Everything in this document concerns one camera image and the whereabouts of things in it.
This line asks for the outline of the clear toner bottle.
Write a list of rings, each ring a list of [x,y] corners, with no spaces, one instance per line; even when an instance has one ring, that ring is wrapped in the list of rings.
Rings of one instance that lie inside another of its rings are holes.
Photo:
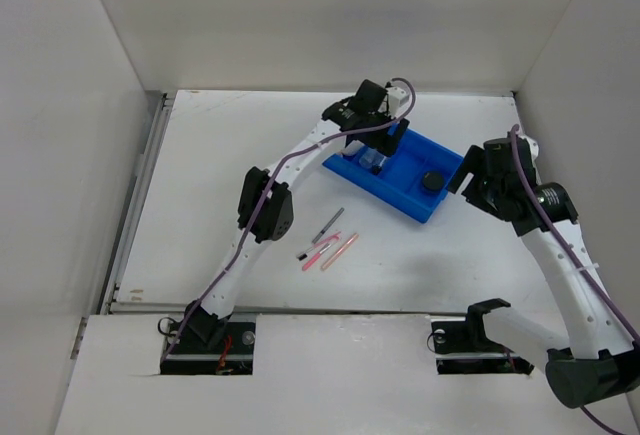
[[[364,169],[372,170],[374,167],[382,167],[387,157],[377,150],[367,150],[359,159],[359,165]]]

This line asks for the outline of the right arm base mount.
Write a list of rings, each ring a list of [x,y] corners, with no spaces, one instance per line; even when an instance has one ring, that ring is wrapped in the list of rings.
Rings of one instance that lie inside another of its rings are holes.
[[[464,318],[435,318],[427,348],[435,355],[439,375],[524,375],[534,366],[518,354],[494,342],[472,339],[470,324]]]

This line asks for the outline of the black round compact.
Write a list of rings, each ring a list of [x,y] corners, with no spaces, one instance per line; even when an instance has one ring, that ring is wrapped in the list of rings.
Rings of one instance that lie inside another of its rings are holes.
[[[438,171],[428,171],[423,175],[421,185],[426,191],[439,192],[445,186],[445,177]]]

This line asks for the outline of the checkered makeup pencil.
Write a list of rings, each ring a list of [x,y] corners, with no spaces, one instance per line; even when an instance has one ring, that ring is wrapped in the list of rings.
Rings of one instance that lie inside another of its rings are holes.
[[[324,234],[332,227],[336,220],[344,213],[344,207],[340,207],[337,212],[324,224],[320,231],[312,239],[312,243],[315,244],[321,240]]]

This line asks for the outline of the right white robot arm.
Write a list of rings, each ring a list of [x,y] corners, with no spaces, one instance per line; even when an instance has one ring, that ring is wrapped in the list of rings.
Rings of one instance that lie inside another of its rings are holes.
[[[512,225],[544,275],[566,332],[494,298],[468,307],[463,342],[482,352],[515,352],[545,375],[561,404],[582,408],[638,388],[639,334],[606,292],[568,192],[539,183],[537,155],[536,142],[516,133],[473,145],[447,189]]]

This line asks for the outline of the peach makeup stick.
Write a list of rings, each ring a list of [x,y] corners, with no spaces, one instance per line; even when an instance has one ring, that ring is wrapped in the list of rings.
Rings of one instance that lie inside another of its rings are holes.
[[[322,265],[321,271],[328,270],[335,261],[341,257],[359,239],[359,234],[352,234]]]

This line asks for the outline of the pink makeup pen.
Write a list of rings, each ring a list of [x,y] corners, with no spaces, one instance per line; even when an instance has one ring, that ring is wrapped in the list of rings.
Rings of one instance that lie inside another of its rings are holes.
[[[323,255],[334,245],[334,242],[324,244],[313,256],[311,256],[302,266],[303,271],[309,270]]]

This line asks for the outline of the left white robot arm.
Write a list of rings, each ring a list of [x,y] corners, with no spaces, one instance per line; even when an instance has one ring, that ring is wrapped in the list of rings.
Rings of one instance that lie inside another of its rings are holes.
[[[201,351],[223,342],[244,279],[264,251],[289,231],[293,195],[325,160],[352,145],[384,156],[397,150],[416,103],[411,83],[394,77],[381,86],[364,80],[356,93],[327,107],[313,129],[280,161],[246,173],[237,228],[229,252],[202,295],[186,308],[178,328]]]

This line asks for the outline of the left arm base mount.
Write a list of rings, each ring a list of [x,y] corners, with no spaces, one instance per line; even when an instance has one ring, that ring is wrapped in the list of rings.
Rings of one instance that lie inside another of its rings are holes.
[[[161,359],[161,375],[249,376],[256,343],[255,314],[232,315],[223,338],[212,348],[185,328],[171,353]]]

